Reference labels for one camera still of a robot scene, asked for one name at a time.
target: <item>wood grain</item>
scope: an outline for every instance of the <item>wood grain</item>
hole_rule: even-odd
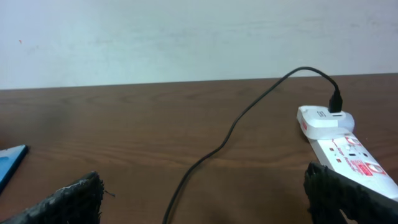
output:
[[[355,134],[398,180],[398,76],[335,77]],[[0,91],[0,148],[31,146],[0,195],[0,220],[96,170],[102,223],[160,223],[183,173],[275,79]],[[322,78],[290,78],[194,173],[172,223],[310,223],[303,173],[315,157],[295,119],[327,105]]]

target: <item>white charger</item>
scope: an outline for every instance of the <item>white charger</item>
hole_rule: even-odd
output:
[[[297,121],[320,163],[395,201],[398,186],[353,134],[354,118],[324,106],[301,106]]]

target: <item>black cable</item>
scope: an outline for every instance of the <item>black cable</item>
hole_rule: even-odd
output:
[[[175,189],[175,192],[173,194],[172,199],[169,202],[169,206],[166,209],[166,212],[164,214],[163,217],[163,222],[162,224],[167,224],[168,220],[169,220],[169,215],[170,215],[170,211],[173,207],[173,204],[175,202],[175,199],[178,196],[178,193],[180,192],[182,186],[184,185],[185,181],[188,179],[188,176],[190,175],[190,173],[194,170],[194,168],[196,168],[197,166],[199,166],[199,164],[201,164],[204,160],[206,160],[207,158],[211,157],[212,155],[216,154],[220,149],[222,149],[225,144],[227,143],[229,137],[232,134],[232,131],[234,130],[236,123],[243,117],[243,115],[248,112],[256,103],[258,103],[258,101],[260,101],[263,97],[265,97],[269,92],[271,92],[275,87],[277,87],[280,83],[282,83],[286,78],[288,78],[289,76],[293,75],[294,73],[301,71],[301,70],[309,70],[309,71],[313,71],[315,73],[318,73],[319,75],[321,75],[323,78],[326,78],[327,80],[329,80],[329,82],[331,82],[331,84],[333,84],[333,86],[335,87],[335,93],[332,96],[332,99],[334,98],[334,96],[338,95],[338,97],[340,97],[340,91],[338,89],[338,86],[336,84],[336,82],[331,79],[328,75],[326,75],[325,73],[319,71],[316,68],[312,68],[312,67],[299,67],[296,68],[295,70],[292,70],[291,72],[289,72],[288,74],[286,74],[285,76],[283,76],[280,80],[278,80],[274,85],[272,85],[267,91],[265,91],[261,96],[259,96],[256,100],[254,100],[246,109],[244,109],[244,111],[235,119],[234,123],[231,125],[231,127],[229,128],[228,134],[226,135],[226,137],[224,138],[223,143],[221,143],[220,146],[218,146],[218,148],[216,148],[215,150],[211,151],[209,154],[203,156],[201,159],[199,159],[196,163],[194,163],[194,165],[191,166],[191,168],[189,168],[189,170],[186,171],[186,173],[184,174],[184,176],[182,177],[180,183],[178,184],[177,189]]]

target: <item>charging cable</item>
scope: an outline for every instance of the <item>charging cable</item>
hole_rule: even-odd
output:
[[[211,151],[209,154],[203,156],[201,159],[199,159],[196,163],[194,163],[194,165],[192,165],[186,171],[186,173],[182,177],[180,183],[178,184],[177,188],[175,189],[175,192],[174,192],[174,194],[173,194],[173,196],[172,196],[172,198],[171,198],[171,200],[169,202],[169,206],[167,207],[166,212],[164,214],[162,224],[167,224],[167,222],[169,220],[170,212],[171,212],[171,210],[173,208],[173,205],[175,203],[175,199],[177,198],[178,193],[180,193],[181,188],[183,187],[184,183],[187,182],[188,176],[191,174],[191,172],[196,167],[198,167],[199,164],[201,164],[203,161],[205,161],[206,159],[208,159],[212,155],[216,154],[218,151],[220,151],[225,146],[225,144],[227,143],[229,137],[232,134],[232,131],[234,130],[234,128],[236,126],[236,123],[238,123],[238,121],[243,117],[244,114],[246,114],[246,112],[248,112],[254,105],[256,105],[256,103],[258,103],[263,97],[265,97],[268,93],[270,93],[279,84],[281,84],[283,81],[285,81],[285,79],[287,79],[289,76],[291,76],[294,73],[296,73],[298,71],[301,71],[301,70],[313,71],[313,72],[321,75],[323,78],[326,78],[335,87],[335,92],[333,93],[333,95],[331,96],[330,101],[329,101],[329,112],[331,112],[331,113],[339,113],[341,111],[341,107],[343,105],[343,99],[341,98],[340,90],[338,88],[338,85],[336,84],[336,82],[333,79],[331,79],[325,73],[319,71],[316,68],[312,68],[312,67],[299,67],[299,68],[296,68],[295,70],[292,70],[291,72],[289,72],[288,74],[283,76],[280,80],[278,80],[275,84],[273,84],[267,91],[265,91],[261,96],[259,96],[256,100],[254,100],[246,109],[244,109],[241,114],[239,114],[239,116],[235,119],[235,121],[232,123],[231,127],[229,128],[229,131],[228,131],[227,135],[224,138],[224,141],[221,143],[220,146],[218,146],[215,150]]]

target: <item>cable connector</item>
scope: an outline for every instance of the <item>cable connector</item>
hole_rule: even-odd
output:
[[[335,90],[333,96],[329,100],[329,112],[339,113],[343,107],[343,99],[341,98],[340,91]]]

